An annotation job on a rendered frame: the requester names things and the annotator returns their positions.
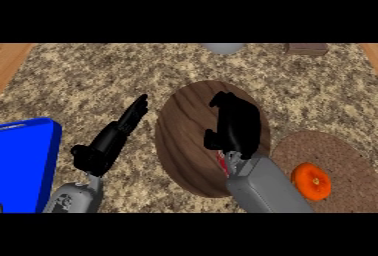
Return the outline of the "brown wooden oval placemat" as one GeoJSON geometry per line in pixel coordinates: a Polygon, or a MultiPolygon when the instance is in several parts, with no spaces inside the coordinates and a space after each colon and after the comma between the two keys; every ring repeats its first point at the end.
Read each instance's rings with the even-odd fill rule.
{"type": "Polygon", "coordinates": [[[208,103],[218,91],[232,92],[258,105],[234,85],[214,80],[199,81],[175,90],[158,113],[155,125],[155,147],[162,168],[184,190],[208,198],[230,195],[217,152],[203,147],[205,130],[217,130],[218,110],[208,103]]]}

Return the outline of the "red can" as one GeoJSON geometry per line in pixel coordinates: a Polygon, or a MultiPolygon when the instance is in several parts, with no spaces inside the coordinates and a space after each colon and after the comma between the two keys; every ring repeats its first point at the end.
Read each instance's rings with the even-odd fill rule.
{"type": "Polygon", "coordinates": [[[224,175],[226,175],[226,177],[229,177],[229,175],[230,175],[230,172],[229,172],[229,169],[227,169],[227,159],[229,158],[227,158],[227,155],[223,153],[221,150],[218,150],[215,152],[215,158],[217,158],[217,161],[218,161],[218,165],[223,169],[224,175]]]}

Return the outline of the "brown round cork mat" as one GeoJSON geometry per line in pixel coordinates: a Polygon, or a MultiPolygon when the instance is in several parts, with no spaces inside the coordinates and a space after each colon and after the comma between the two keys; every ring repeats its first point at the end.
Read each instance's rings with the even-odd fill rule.
{"type": "Polygon", "coordinates": [[[330,178],[330,194],[308,201],[319,213],[378,213],[378,173],[361,153],[335,136],[317,131],[289,134],[271,151],[271,159],[286,176],[304,162],[330,178]]]}

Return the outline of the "blue box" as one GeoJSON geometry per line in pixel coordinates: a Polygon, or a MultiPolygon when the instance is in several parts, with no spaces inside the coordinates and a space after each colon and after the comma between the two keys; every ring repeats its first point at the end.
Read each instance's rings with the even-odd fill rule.
{"type": "Polygon", "coordinates": [[[0,207],[41,213],[50,198],[62,126],[47,117],[0,124],[0,207]]]}

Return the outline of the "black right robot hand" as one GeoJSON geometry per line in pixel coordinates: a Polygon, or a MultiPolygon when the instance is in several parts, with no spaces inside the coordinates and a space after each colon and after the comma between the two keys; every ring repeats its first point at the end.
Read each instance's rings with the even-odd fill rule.
{"type": "Polygon", "coordinates": [[[240,159],[248,160],[257,152],[261,135],[260,110],[232,92],[220,91],[209,106],[218,108],[217,131],[205,130],[203,147],[240,153],[240,159]]]}

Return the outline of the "grey bowl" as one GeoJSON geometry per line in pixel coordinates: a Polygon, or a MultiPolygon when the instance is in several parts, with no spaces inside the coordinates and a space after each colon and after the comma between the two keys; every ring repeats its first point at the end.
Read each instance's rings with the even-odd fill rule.
{"type": "Polygon", "coordinates": [[[215,54],[233,54],[242,47],[243,43],[202,43],[202,46],[215,54]]]}

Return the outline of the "orange fruit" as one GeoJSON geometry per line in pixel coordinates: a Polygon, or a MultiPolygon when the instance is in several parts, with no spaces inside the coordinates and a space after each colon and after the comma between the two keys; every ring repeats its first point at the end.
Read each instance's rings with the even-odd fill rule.
{"type": "Polygon", "coordinates": [[[294,168],[291,182],[302,197],[311,201],[323,200],[330,194],[330,178],[310,162],[301,163],[294,168]]]}

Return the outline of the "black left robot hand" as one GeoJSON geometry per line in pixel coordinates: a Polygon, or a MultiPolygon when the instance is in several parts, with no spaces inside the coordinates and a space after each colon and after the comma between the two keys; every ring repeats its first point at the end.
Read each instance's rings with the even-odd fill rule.
{"type": "Polygon", "coordinates": [[[96,135],[88,145],[71,148],[74,167],[94,177],[102,177],[112,167],[127,138],[141,117],[147,113],[147,95],[141,94],[116,121],[112,121],[96,135]]]}

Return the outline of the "brown block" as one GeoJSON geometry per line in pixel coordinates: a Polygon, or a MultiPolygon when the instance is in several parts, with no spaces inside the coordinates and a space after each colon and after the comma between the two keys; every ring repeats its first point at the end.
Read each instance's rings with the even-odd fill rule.
{"type": "Polygon", "coordinates": [[[322,56],[328,53],[325,43],[286,43],[285,53],[292,55],[322,56]]]}

